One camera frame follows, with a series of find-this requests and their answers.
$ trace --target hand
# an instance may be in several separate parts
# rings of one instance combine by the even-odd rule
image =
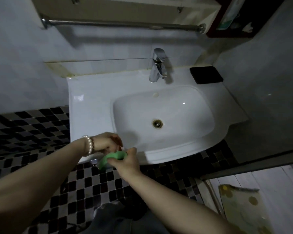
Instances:
[[[140,171],[139,161],[137,159],[137,149],[131,148],[127,150],[127,157],[123,160],[109,158],[107,162],[115,167],[119,175],[126,181],[132,176],[142,174]]]
[[[123,143],[118,134],[104,132],[102,134],[91,137],[94,148],[92,153],[99,151],[104,154],[115,153],[117,150],[121,151]]]

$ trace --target sink drain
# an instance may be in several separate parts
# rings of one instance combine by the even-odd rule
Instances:
[[[156,119],[152,122],[152,125],[156,128],[156,129],[160,129],[163,126],[163,122],[159,119]]]

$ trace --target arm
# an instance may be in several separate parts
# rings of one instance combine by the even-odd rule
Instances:
[[[121,177],[141,196],[151,211],[172,232],[179,234],[235,234],[220,215],[140,172],[136,148],[122,160],[108,159]]]
[[[94,150],[104,153],[122,146],[112,133],[92,140]],[[87,152],[87,140],[81,138],[0,179],[0,233],[24,231]]]

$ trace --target metal towel rod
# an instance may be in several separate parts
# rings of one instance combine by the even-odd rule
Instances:
[[[83,25],[83,26],[108,26],[108,27],[134,27],[144,29],[157,30],[183,30],[183,31],[197,31],[204,33],[206,24],[194,25],[173,25],[173,24],[153,24],[153,23],[134,23],[134,22],[117,22],[117,21],[86,21],[86,20],[61,20],[51,19],[45,15],[41,15],[43,26],[47,29],[51,26],[58,25]]]

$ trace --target sink countertop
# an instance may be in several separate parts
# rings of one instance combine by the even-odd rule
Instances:
[[[118,98],[180,86],[199,92],[214,117],[215,127],[209,134],[182,145],[151,151],[138,150],[141,164],[172,161],[201,152],[220,142],[231,124],[248,120],[222,83],[197,85],[189,67],[171,69],[170,77],[165,80],[160,78],[155,83],[149,81],[149,74],[150,70],[137,70],[68,78],[71,141],[84,134],[93,136],[105,131],[117,133],[113,104]],[[79,162],[97,157],[97,154],[93,154]]]

